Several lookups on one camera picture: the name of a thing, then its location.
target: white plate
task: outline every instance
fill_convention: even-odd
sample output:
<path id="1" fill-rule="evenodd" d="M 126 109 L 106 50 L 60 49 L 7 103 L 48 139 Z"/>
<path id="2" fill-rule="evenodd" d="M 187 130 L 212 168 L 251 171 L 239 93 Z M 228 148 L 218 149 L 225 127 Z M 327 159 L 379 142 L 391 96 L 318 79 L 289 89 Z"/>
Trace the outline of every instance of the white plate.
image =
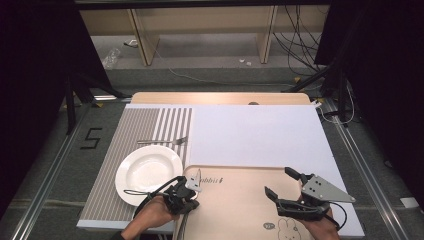
<path id="1" fill-rule="evenodd" d="M 119 166 L 116 191 L 122 200 L 138 206 L 146 196 L 130 195 L 124 190 L 153 192 L 182 173 L 181 159 L 172 149 L 159 145 L 142 147 L 128 155 Z"/>

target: wooden cabinet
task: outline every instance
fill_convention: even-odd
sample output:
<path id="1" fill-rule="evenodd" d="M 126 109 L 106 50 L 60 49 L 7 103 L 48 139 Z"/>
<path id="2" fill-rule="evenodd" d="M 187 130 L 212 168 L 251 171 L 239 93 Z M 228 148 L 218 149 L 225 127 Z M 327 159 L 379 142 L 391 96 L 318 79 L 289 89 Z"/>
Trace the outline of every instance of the wooden cabinet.
<path id="1" fill-rule="evenodd" d="M 321 32 L 326 5 L 301 6 L 300 30 Z M 273 32 L 293 32 L 296 6 L 196 7 L 80 11 L 92 36 L 134 35 L 145 66 L 161 34 L 256 33 L 261 63 L 267 63 Z"/>

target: gray striped mat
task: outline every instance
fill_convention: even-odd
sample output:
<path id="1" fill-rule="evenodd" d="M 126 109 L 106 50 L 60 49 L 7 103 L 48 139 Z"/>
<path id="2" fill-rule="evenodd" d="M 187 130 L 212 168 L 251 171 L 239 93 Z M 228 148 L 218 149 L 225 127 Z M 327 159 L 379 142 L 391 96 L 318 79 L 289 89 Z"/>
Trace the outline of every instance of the gray striped mat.
<path id="1" fill-rule="evenodd" d="M 188 136 L 192 112 L 191 108 L 126 108 L 80 220 L 130 221 L 135 207 L 124 202 L 115 188 L 119 165 L 131 152 L 142 147 L 137 144 L 139 139 L 174 140 Z M 162 145 L 173 149 L 184 166 L 188 144 Z"/>

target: wrist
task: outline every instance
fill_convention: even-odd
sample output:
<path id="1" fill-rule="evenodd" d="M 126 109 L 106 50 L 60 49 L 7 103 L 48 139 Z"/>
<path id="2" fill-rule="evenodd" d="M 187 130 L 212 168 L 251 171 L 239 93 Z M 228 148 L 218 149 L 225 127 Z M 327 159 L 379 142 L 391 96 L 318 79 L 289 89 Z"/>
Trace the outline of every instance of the wrist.
<path id="1" fill-rule="evenodd" d="M 121 232 L 121 236 L 125 240 L 136 239 L 141 233 L 147 230 L 142 222 L 132 221 L 128 226 Z"/>

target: white tabletop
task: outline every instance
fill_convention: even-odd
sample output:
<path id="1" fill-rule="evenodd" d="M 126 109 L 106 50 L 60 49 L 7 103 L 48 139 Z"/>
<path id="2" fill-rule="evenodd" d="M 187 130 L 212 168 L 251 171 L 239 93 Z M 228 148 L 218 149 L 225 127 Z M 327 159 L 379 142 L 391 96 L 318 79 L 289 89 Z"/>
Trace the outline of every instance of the white tabletop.
<path id="1" fill-rule="evenodd" d="M 313 106 L 176 104 L 126 106 L 126 109 L 150 108 L 193 110 L 188 130 L 189 140 L 185 146 L 187 149 L 185 167 L 190 165 L 291 167 L 300 173 L 320 175 L 346 191 Z M 95 198 L 94 195 L 96 193 L 93 191 L 89 201 L 90 198 Z M 341 205 L 347 212 L 348 220 L 340 230 L 340 236 L 363 237 L 364 232 L 352 204 Z M 333 213 L 336 221 L 343 222 L 344 213 L 338 207 L 333 207 Z M 80 219 L 78 226 L 120 229 L 127 223 L 128 221 L 114 221 L 113 218 L 104 222 L 84 218 Z M 172 224 L 168 224 L 160 229 L 153 229 L 153 232 L 172 232 L 172 230 Z"/>

